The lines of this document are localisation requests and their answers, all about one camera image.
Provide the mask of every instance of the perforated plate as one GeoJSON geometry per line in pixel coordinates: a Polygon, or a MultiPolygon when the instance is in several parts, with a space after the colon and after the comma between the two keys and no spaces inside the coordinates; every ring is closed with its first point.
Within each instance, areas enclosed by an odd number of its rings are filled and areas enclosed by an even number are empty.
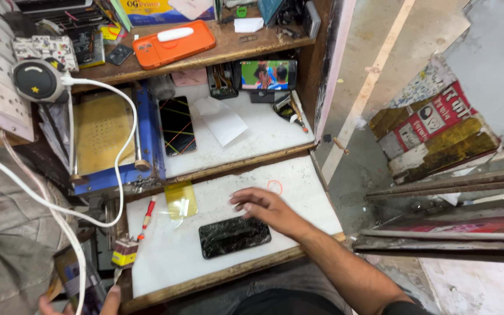
{"type": "MultiPolygon", "coordinates": [[[[77,171],[87,175],[114,167],[116,155],[128,140],[133,126],[130,105],[118,94],[99,93],[86,97],[74,106],[77,171]]],[[[136,160],[133,140],[126,148],[119,165],[136,160]]]]}

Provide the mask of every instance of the concrete floor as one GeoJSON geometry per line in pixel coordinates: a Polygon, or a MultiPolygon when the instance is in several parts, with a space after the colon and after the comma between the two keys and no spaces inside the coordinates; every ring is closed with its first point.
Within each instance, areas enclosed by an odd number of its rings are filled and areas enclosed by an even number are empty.
{"type": "MultiPolygon", "coordinates": [[[[339,78],[332,98],[324,134],[326,140],[316,150],[322,167],[334,145],[368,72],[381,50],[403,0],[357,0],[346,41],[339,78]]],[[[416,0],[392,51],[374,85],[361,118],[369,120],[392,99],[422,68],[433,53],[444,51],[469,23],[461,9],[468,0],[416,0]]],[[[388,187],[392,177],[387,159],[368,126],[355,129],[329,182],[329,194],[346,234],[374,226],[404,212],[411,212],[413,200],[368,204],[365,193],[388,187]]]]}

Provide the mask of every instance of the white tabletop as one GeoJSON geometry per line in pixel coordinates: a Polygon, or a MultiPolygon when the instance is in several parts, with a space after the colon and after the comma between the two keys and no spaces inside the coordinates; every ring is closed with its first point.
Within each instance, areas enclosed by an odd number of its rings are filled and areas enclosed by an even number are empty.
{"type": "Polygon", "coordinates": [[[176,87],[176,97],[186,97],[190,105],[197,149],[176,156],[165,156],[166,177],[193,173],[230,162],[241,161],[303,144],[312,143],[314,135],[306,117],[308,133],[296,123],[289,123],[277,116],[271,104],[252,104],[246,91],[239,96],[222,100],[244,120],[248,129],[225,147],[221,146],[209,130],[193,103],[209,96],[207,84],[176,87]]]}
{"type": "MultiPolygon", "coordinates": [[[[194,184],[198,214],[176,226],[168,215],[153,214],[139,246],[132,271],[133,296],[176,285],[242,262],[285,249],[297,243],[270,229],[272,240],[258,247],[206,260],[202,256],[198,229],[202,225],[242,215],[228,203],[230,194],[251,186],[265,188],[277,180],[283,188],[281,197],[302,217],[328,234],[342,231],[334,209],[316,175],[310,156],[266,165],[241,175],[228,175],[194,184]]],[[[164,193],[157,195],[154,212],[167,211],[164,193]]],[[[130,235],[138,235],[150,197],[127,205],[130,235]]]]}

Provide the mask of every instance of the blue metal frame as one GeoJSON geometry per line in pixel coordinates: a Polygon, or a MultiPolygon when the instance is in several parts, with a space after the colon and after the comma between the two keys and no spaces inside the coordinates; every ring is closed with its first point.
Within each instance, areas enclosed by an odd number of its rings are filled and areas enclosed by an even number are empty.
{"type": "MultiPolygon", "coordinates": [[[[142,89],[137,90],[137,114],[139,121],[139,138],[141,143],[141,154],[145,161],[151,165],[151,169],[142,172],[135,168],[134,164],[122,165],[120,178],[123,184],[137,182],[147,178],[155,177],[166,179],[163,146],[159,146],[161,136],[158,129],[160,119],[155,102],[155,97],[147,90],[147,82],[141,82],[142,89]]],[[[98,171],[87,175],[88,183],[75,186],[75,195],[84,193],[94,193],[110,187],[118,186],[116,172],[114,168],[98,171]]]]}

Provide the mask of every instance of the screwdriver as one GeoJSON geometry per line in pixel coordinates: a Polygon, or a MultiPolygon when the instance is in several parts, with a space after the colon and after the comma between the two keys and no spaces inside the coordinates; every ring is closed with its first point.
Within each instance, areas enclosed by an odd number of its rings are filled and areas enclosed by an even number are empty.
{"type": "Polygon", "coordinates": [[[144,228],[141,230],[141,234],[139,234],[137,236],[138,241],[141,241],[145,238],[145,236],[143,234],[145,232],[145,229],[147,228],[147,224],[149,224],[149,221],[151,219],[150,214],[153,212],[153,208],[155,208],[156,201],[157,201],[157,197],[152,196],[151,201],[149,202],[149,206],[147,207],[147,213],[145,214],[144,223],[143,223],[144,228]]]}

